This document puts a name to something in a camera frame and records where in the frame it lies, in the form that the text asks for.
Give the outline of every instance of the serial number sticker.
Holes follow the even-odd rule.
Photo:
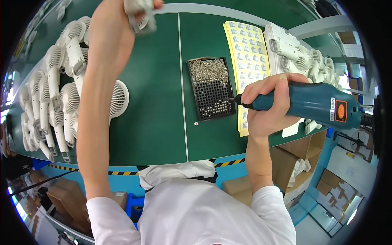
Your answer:
[[[335,103],[336,99],[334,97],[331,97],[331,110],[329,114],[329,120],[332,122],[335,120]]]

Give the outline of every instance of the orange label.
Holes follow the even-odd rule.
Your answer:
[[[340,104],[339,108],[338,108],[338,116],[340,119],[342,119],[344,117],[344,112],[345,112],[344,106],[342,104]]]
[[[336,100],[335,121],[347,122],[347,102]]]

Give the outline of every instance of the black cable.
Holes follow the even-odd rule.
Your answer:
[[[72,170],[72,171],[63,173],[63,174],[61,174],[61,175],[58,175],[58,176],[55,176],[55,177],[51,177],[51,178],[49,178],[49,179],[47,179],[47,180],[41,181],[40,183],[37,183],[37,184],[34,184],[34,185],[30,185],[30,186],[28,186],[28,187],[26,187],[26,188],[20,189],[20,190],[18,190],[18,191],[16,191],[16,192],[10,194],[9,196],[13,196],[13,195],[19,194],[19,193],[21,193],[21,192],[30,190],[31,188],[40,186],[40,185],[42,185],[43,183],[46,183],[46,182],[48,182],[48,181],[51,181],[51,180],[60,178],[60,177],[62,177],[62,176],[64,176],[64,175],[66,175],[66,174],[69,174],[69,173],[72,173],[72,172],[76,172],[76,171],[78,171],[78,170],[79,170],[79,169],[75,169],[75,170]]]

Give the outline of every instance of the right hand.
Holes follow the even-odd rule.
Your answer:
[[[299,117],[286,116],[290,108],[289,85],[290,81],[309,83],[306,77],[296,73],[282,73],[269,76],[262,81],[248,85],[241,102],[251,104],[259,94],[267,95],[273,89],[274,103],[268,111],[248,111],[249,137],[265,139],[268,135],[285,129],[300,120]]]

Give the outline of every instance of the person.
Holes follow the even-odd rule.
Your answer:
[[[155,0],[155,8],[162,3]],[[148,192],[137,230],[111,199],[107,174],[111,94],[135,40],[123,0],[102,1],[92,16],[89,35],[76,149],[96,244],[295,244],[283,195],[272,182],[268,136],[299,121],[285,115],[290,107],[288,82],[307,83],[307,79],[278,74],[248,85],[243,92],[242,102],[250,104],[259,94],[274,89],[270,110],[248,113],[245,165],[253,194],[250,207],[208,181],[215,175],[208,161],[150,166],[139,172],[141,186]]]

